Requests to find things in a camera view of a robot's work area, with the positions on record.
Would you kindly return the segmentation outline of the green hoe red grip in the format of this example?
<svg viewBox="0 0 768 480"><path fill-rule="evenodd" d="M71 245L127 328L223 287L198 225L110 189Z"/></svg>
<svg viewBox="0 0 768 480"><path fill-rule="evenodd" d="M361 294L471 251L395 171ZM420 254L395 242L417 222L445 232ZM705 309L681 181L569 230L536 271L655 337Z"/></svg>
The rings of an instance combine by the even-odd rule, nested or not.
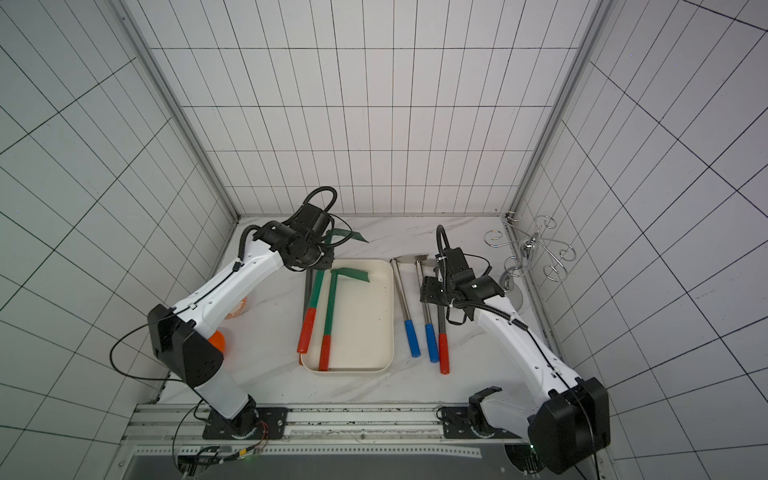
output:
<svg viewBox="0 0 768 480"><path fill-rule="evenodd" d="M318 363L319 371L327 371L329 369L334 311L335 311L336 295L337 295L337 289L338 289L338 279L340 276L351 278L357 281L369 282L369 274L363 270L358 270L350 267L342 267L342 268L331 270L331 280L329 284L329 294L328 294L328 301L327 301L327 307L326 307L323 338L322 338L319 363Z"/></svg>
<svg viewBox="0 0 768 480"><path fill-rule="evenodd" d="M341 243L345 243L349 239L354 239L361 242L366 242L366 239L356 231L344 230L344 229L331 229L323 240L323 243L330 245L334 237L340 236L342 238ZM319 296L322 288L322 282L324 279L324 270L319 270L314 275L309 275L308 278L312 281L312 289L308 297L308 304L305 310L305 315L302 324L302 330L299 337L297 346L297 352L299 354L306 354L308 352L312 331L314 328L314 322L316 318L316 308L319 302Z"/></svg>

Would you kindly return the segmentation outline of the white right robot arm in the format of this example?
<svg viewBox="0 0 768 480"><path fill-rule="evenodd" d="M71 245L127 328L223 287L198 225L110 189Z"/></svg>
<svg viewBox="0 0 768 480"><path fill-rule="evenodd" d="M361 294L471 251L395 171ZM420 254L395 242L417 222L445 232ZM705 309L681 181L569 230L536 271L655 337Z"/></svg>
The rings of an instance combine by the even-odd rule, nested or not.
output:
<svg viewBox="0 0 768 480"><path fill-rule="evenodd" d="M428 276L421 299L463 311L493 337L522 375L533 404L521 405L501 388L480 392L474 428L507 430L527 440L543 466L562 474L611 443L609 395L595 377L583 379L525 324L501 286L477 277L461 248L437 254L438 277Z"/></svg>

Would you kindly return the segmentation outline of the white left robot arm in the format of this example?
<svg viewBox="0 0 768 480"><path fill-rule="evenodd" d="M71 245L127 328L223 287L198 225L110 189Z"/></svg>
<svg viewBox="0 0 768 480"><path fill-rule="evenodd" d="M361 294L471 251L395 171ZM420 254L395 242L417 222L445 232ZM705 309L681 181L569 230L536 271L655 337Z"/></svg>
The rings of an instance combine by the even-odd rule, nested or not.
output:
<svg viewBox="0 0 768 480"><path fill-rule="evenodd" d="M154 355L234 431L255 429L256 404L223 367L224 354L210 342L234 307L273 273L328 269L334 247L325 239L330 213L304 203L288 219L246 227L237 256L190 296L147 315Z"/></svg>

